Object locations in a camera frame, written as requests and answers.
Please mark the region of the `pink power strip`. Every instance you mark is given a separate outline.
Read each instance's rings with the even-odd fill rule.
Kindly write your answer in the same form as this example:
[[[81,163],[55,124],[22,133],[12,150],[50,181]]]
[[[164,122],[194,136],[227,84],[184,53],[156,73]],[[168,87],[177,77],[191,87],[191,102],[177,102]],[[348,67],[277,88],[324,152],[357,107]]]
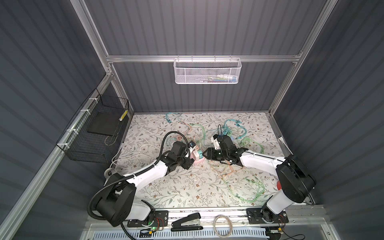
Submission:
[[[190,153],[188,157],[194,160],[194,164],[202,164],[206,160],[206,158],[203,156],[202,149],[193,142],[189,144],[189,151]]]

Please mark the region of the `teal USB charger cube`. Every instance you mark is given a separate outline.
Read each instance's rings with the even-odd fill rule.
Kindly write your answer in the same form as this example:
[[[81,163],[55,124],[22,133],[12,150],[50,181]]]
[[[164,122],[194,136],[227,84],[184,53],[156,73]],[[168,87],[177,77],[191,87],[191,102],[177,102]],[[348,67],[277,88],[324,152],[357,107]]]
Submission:
[[[197,162],[201,162],[205,159],[201,150],[194,150],[192,155]]]

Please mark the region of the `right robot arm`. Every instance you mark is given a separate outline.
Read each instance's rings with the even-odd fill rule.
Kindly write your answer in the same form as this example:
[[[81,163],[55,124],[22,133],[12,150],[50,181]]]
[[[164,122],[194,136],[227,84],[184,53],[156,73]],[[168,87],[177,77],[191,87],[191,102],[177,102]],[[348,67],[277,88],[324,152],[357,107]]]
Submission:
[[[278,178],[281,188],[262,206],[261,217],[271,223],[289,206],[303,203],[316,185],[316,180],[304,164],[294,155],[274,157],[238,148],[227,135],[214,135],[214,147],[207,148],[203,156],[227,165],[255,168]]]

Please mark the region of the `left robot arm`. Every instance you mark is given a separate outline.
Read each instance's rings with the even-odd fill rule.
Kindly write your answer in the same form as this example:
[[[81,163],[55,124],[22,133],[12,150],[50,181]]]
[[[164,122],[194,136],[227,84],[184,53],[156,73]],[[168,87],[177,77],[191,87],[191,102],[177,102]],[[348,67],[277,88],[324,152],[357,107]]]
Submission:
[[[189,142],[180,132],[175,134],[182,141],[174,142],[170,150],[164,151],[166,138],[163,138],[158,157],[147,167],[127,175],[120,175],[113,168],[107,169],[107,181],[91,197],[87,206],[88,215],[95,220],[107,221],[113,227],[125,221],[151,226],[156,219],[155,208],[148,201],[137,199],[137,191],[165,177],[177,167],[188,170],[194,163],[192,151],[196,144]]]

